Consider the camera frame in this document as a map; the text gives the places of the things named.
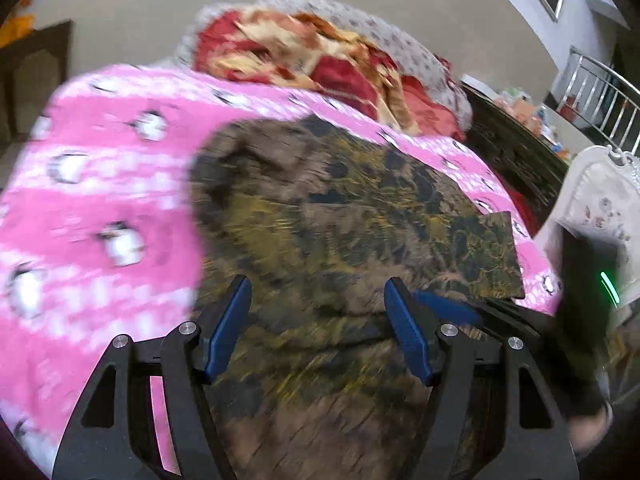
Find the person right hand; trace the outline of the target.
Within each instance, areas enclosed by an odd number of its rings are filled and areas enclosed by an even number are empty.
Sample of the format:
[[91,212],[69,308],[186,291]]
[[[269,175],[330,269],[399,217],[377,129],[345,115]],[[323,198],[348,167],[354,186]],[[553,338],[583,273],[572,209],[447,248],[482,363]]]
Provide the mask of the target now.
[[606,437],[614,419],[610,402],[605,401],[594,415],[577,415],[567,421],[570,445],[576,455],[588,455]]

